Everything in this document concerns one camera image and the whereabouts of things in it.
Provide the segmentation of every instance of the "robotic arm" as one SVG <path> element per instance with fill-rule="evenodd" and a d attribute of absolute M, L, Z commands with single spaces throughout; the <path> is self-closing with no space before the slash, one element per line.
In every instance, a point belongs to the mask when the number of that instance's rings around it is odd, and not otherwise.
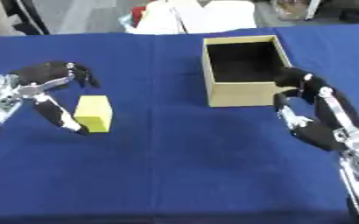
<path fill-rule="evenodd" d="M 348 207 L 359 222 L 359 115 L 342 92 L 307 71 L 285 68 L 275 82 L 294 88 L 274 95 L 275 110 L 290 133 L 324 151 L 339 153 Z M 296 115 L 288 103 L 292 97 L 314 105 L 317 119 Z"/>
<path fill-rule="evenodd" d="M 86 83 L 94 88 L 99 87 L 98 80 L 86 67 L 61 61 L 25 67 L 6 75 L 0 74 L 0 127 L 24 101 L 33 101 L 34 108 L 50 123 L 87 135 L 88 128 L 76 122 L 47 93 L 50 90 L 67 87 L 70 81 L 78 81 L 82 88 Z"/>

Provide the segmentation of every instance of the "open box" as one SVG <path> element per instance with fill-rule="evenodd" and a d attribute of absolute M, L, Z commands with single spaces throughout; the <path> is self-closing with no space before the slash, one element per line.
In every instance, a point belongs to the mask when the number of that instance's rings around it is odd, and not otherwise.
<path fill-rule="evenodd" d="M 285 90 L 275 76 L 292 66 L 274 35 L 205 38 L 202 63 L 211 107 L 272 105 L 272 96 Z"/>

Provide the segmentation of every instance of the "white object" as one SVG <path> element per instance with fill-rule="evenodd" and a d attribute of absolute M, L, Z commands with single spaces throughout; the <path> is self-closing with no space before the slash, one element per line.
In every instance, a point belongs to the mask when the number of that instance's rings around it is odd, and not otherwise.
<path fill-rule="evenodd" d="M 126 17 L 122 24 L 135 34 L 226 32 L 256 28 L 254 11 L 255 5 L 247 1 L 212 1 L 203 8 L 196 0 L 158 0 L 147 4 L 137 28 L 126 23 Z"/>
<path fill-rule="evenodd" d="M 179 34 L 184 30 L 175 9 L 166 1 L 159 0 L 147 4 L 137 28 L 130 31 L 135 34 Z"/>
<path fill-rule="evenodd" d="M 312 19 L 317 9 L 319 8 L 321 0 L 311 0 L 309 7 L 307 8 L 307 14 L 305 20 Z"/>
<path fill-rule="evenodd" d="M 257 27 L 252 2 L 211 1 L 202 8 L 195 0 L 168 1 L 188 33 L 227 32 Z"/>

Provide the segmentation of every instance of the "yellow block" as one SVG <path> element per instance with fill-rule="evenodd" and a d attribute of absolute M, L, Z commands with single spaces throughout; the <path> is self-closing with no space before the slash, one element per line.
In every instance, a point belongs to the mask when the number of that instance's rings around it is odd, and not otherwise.
<path fill-rule="evenodd" d="M 89 132 L 109 132 L 113 110 L 106 95 L 82 95 L 74 119 Z"/>

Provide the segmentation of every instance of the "blue table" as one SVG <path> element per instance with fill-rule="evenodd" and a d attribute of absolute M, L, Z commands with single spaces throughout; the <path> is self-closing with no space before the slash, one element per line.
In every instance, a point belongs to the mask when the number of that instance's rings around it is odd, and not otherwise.
<path fill-rule="evenodd" d="M 359 110 L 359 25 L 0 38 L 0 74 L 80 62 L 102 88 L 54 95 L 69 109 L 81 94 L 107 95 L 115 111 L 109 134 L 84 137 L 24 105 L 0 131 L 0 220 L 348 223 L 333 153 L 292 138 L 271 107 L 207 106 L 202 38 L 263 34 L 277 34 L 293 65 L 325 76 Z"/>

